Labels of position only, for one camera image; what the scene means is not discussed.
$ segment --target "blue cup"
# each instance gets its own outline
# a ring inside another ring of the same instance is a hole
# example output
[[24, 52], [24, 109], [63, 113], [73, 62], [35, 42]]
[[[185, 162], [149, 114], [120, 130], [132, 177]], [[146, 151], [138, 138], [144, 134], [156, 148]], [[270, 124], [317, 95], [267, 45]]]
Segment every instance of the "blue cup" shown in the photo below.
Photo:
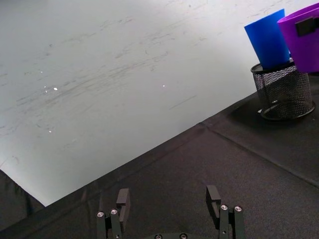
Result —
[[285, 16], [281, 9], [267, 17], [245, 26], [245, 30], [264, 69], [289, 62], [288, 46], [277, 21]]

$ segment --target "black cloth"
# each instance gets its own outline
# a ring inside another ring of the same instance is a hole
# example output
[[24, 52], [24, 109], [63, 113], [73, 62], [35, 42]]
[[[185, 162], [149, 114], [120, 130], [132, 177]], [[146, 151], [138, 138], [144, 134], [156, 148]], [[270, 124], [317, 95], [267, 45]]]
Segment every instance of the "black cloth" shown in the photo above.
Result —
[[43, 208], [40, 202], [0, 170], [0, 231]]
[[[312, 80], [319, 105], [319, 78]], [[256, 94], [0, 233], [1, 239], [94, 239], [98, 211], [131, 192], [127, 239], [188, 232], [218, 238], [205, 186], [244, 208], [250, 239], [319, 238], [319, 110], [269, 122]]]

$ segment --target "purple container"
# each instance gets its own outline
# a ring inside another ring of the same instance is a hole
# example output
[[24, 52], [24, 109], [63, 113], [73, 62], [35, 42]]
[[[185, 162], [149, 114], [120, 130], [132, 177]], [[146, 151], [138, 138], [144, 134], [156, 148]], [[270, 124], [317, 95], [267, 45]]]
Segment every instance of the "purple container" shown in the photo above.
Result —
[[300, 72], [319, 72], [319, 28], [316, 28], [318, 17], [319, 3], [316, 3], [278, 21]]

